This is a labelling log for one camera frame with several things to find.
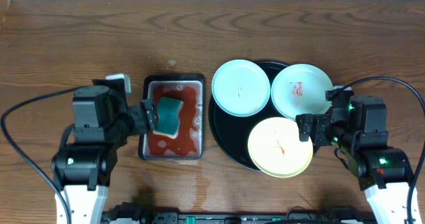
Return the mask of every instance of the rectangular tray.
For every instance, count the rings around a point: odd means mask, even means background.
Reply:
[[[151,132],[141,135],[139,157],[144,160],[199,159],[203,151],[203,76],[200,74],[148,76],[143,85],[143,99],[148,98],[157,102],[163,95],[183,101],[179,114],[181,122],[179,135],[175,139]]]

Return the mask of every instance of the wood grain surface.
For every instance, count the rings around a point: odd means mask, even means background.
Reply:
[[[9,8],[10,0],[0,0],[0,31],[5,21],[6,11]]]
[[[201,73],[211,80],[236,58],[308,62],[334,84],[395,76],[425,95],[425,1],[421,0],[12,0],[0,34],[0,111],[36,95],[124,72],[130,104],[150,74]],[[176,60],[170,66],[169,60]],[[416,168],[425,139],[415,97],[391,82],[368,82],[357,94],[384,98],[389,145]],[[63,129],[73,122],[72,95],[26,106],[8,128],[50,175]],[[289,179],[250,171],[217,146],[205,105],[205,148],[187,162],[142,161],[137,138],[118,150],[105,210],[123,201],[192,212],[284,213],[351,205],[371,211],[333,148]],[[418,181],[422,218],[425,183]],[[0,223],[55,223],[54,193],[0,137]]]

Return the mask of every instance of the black round tray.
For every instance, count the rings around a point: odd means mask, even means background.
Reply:
[[[270,85],[272,85],[276,75],[289,66],[285,62],[274,60],[255,61],[255,63],[267,74]],[[282,117],[282,115],[274,108],[271,98],[269,98],[267,105],[257,114],[241,118],[223,111],[218,107],[211,95],[209,123],[212,135],[223,152],[246,168],[260,171],[252,162],[248,153],[248,137],[255,125],[272,117]]]

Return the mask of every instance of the brown liquid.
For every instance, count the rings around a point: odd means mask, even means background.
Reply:
[[[182,90],[170,90],[164,92],[164,87],[158,86],[153,89],[153,98],[152,101],[158,105],[161,97],[174,98],[176,100],[183,101],[183,106],[181,107],[179,118],[180,118],[180,127],[179,134],[175,139],[168,138],[166,136],[153,134],[152,132],[147,134],[147,145],[149,146],[150,154],[155,156],[164,155],[167,149],[173,151],[177,155],[186,156],[190,151],[197,152],[195,143],[191,137],[191,128],[193,131],[196,131],[197,128],[193,124],[193,119],[197,112],[197,93],[195,89],[191,87],[184,87]],[[158,146],[160,141],[166,143],[165,147]]]

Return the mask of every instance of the sponge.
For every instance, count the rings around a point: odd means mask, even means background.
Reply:
[[[182,106],[183,101],[162,97],[157,106],[158,128],[153,133],[173,139],[176,138],[179,135],[179,112]]]

